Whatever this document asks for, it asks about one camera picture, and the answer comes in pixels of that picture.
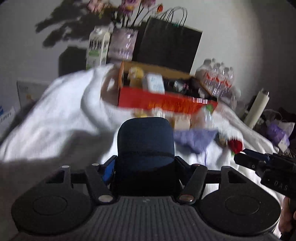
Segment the person's right hand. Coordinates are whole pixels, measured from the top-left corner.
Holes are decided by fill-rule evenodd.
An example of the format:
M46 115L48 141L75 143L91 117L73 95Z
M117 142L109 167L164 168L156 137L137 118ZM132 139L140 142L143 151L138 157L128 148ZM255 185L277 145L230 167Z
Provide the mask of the person's right hand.
M291 231L292 220L295 220L295 213L294 214L291 213L290 199L288 197L285 197L283 199L280 221L279 221L279 225L278 225L278 228L279 228L281 234Z

